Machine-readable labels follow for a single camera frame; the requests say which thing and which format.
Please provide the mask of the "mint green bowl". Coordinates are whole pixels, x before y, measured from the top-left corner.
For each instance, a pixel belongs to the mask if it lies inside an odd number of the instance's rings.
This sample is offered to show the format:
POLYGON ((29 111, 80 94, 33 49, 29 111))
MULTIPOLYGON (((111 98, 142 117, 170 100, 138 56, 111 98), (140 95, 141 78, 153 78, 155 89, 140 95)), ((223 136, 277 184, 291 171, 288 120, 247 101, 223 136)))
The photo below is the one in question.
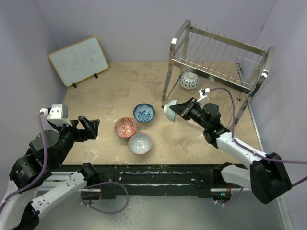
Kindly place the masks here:
POLYGON ((177 100, 171 100, 168 104, 164 105, 163 107, 163 112, 166 115, 167 119, 170 120, 171 122, 176 121, 176 116, 177 114, 170 109, 170 106, 177 105, 177 100))

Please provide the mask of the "dark blue patterned bowl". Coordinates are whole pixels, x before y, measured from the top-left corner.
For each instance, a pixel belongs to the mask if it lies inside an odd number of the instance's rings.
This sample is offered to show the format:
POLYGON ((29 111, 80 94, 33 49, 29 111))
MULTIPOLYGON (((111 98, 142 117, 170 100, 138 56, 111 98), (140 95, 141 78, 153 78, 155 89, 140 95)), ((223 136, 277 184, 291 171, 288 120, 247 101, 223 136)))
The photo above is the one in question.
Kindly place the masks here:
POLYGON ((199 83, 199 76, 193 72, 184 72, 180 78, 180 85, 185 89, 196 89, 199 83))

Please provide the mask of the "grey hexagon red-rim bowl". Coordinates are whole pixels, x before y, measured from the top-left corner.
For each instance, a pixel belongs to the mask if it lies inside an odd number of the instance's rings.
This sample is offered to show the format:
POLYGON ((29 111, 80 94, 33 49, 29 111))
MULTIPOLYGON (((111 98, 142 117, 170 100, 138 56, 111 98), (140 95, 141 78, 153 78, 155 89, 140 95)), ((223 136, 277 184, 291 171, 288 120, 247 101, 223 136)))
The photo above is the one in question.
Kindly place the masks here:
POLYGON ((143 155, 151 149, 152 140, 145 133, 136 133, 130 137, 128 147, 134 154, 143 155))

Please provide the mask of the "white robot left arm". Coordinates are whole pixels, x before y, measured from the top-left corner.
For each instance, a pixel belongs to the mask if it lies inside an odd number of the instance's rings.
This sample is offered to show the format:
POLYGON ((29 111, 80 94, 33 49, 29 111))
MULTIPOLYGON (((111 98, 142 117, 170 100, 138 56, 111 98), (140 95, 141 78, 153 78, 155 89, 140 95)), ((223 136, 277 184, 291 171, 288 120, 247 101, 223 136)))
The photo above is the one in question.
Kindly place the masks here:
POLYGON ((27 153, 13 165, 9 174, 6 195, 0 205, 2 230, 33 230, 40 217, 55 204, 80 188, 97 186, 98 171, 91 163, 84 163, 68 180, 35 199, 39 186, 53 169, 59 168, 75 142, 95 140, 100 121, 79 116, 76 120, 47 115, 53 130, 41 129, 29 144, 27 153))

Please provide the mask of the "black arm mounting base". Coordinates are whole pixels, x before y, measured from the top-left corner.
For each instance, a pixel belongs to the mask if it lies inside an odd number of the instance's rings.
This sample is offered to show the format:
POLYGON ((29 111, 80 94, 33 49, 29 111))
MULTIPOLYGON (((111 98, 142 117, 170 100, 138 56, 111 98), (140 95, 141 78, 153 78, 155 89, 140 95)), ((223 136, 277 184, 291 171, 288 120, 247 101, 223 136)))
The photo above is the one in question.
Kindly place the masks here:
POLYGON ((88 182, 102 199, 130 196, 196 196, 229 198, 238 185, 218 179, 217 164, 95 165, 88 182))

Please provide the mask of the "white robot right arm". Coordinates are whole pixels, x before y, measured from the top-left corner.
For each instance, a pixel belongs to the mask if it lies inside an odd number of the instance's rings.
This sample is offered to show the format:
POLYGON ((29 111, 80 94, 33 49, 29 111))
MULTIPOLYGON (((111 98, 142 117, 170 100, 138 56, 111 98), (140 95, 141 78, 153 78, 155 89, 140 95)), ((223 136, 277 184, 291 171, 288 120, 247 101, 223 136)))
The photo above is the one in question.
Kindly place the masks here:
POLYGON ((220 121, 219 107, 213 103, 200 106, 195 98, 185 103, 177 101, 168 103, 164 111, 173 117, 193 120, 204 131, 205 140, 244 165, 239 168, 225 164, 220 172, 213 176, 217 187, 237 184, 252 191, 253 195, 263 204, 267 204, 292 189, 292 183, 281 157, 276 153, 267 154, 252 148, 245 142, 234 137, 220 121))

